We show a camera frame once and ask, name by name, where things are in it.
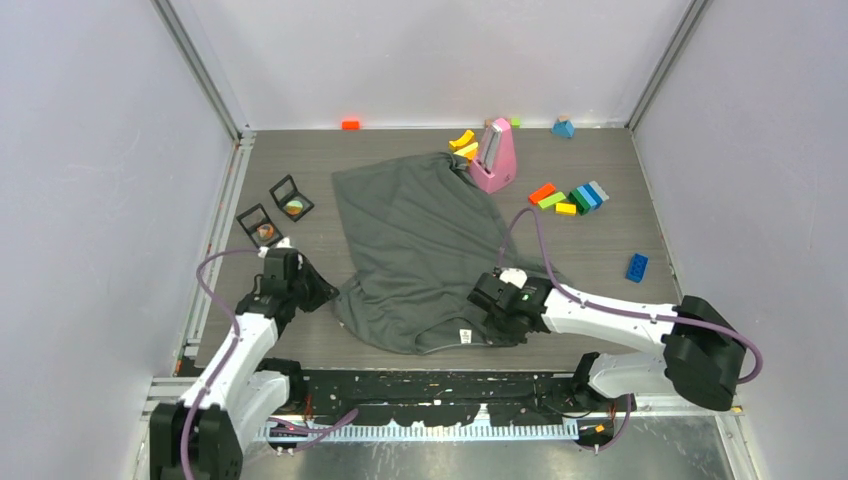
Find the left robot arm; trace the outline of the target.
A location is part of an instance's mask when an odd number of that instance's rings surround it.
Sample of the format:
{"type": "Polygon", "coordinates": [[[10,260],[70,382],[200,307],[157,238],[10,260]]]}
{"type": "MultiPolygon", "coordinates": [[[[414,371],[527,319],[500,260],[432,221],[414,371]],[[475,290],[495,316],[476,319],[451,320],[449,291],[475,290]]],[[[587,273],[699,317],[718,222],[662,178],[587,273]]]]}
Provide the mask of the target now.
{"type": "Polygon", "coordinates": [[[159,403],[149,420],[152,479],[238,479],[255,436],[278,409],[298,412],[307,389],[298,362],[268,357],[298,312],[338,291],[283,238],[254,251],[263,270],[234,308],[208,284],[202,290],[231,321],[226,339],[192,385],[159,403]]]}

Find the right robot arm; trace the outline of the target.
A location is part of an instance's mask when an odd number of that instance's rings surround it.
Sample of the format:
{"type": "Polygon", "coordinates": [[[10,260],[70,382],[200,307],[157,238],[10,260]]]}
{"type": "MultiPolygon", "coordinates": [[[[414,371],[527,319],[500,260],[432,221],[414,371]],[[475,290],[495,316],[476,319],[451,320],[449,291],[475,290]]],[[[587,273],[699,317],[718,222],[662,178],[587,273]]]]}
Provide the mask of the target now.
{"type": "Polygon", "coordinates": [[[694,296],[678,305],[616,300],[509,268],[482,274],[468,299],[500,340],[572,334],[630,348],[628,354],[581,357],[567,390],[589,411],[622,396],[670,393],[727,411],[750,350],[707,301],[694,296]]]}

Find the grey t-shirt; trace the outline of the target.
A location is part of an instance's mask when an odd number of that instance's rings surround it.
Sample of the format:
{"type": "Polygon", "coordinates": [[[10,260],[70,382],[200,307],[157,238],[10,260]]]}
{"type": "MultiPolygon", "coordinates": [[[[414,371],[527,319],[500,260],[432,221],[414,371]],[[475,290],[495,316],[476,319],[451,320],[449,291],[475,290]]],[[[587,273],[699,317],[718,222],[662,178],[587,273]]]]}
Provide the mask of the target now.
{"type": "Polygon", "coordinates": [[[519,253],[494,200],[463,160],[446,152],[335,172],[332,185],[354,267],[332,303],[358,339],[399,354],[455,347],[513,347],[468,300],[505,255],[533,276],[538,257],[519,253]]]}

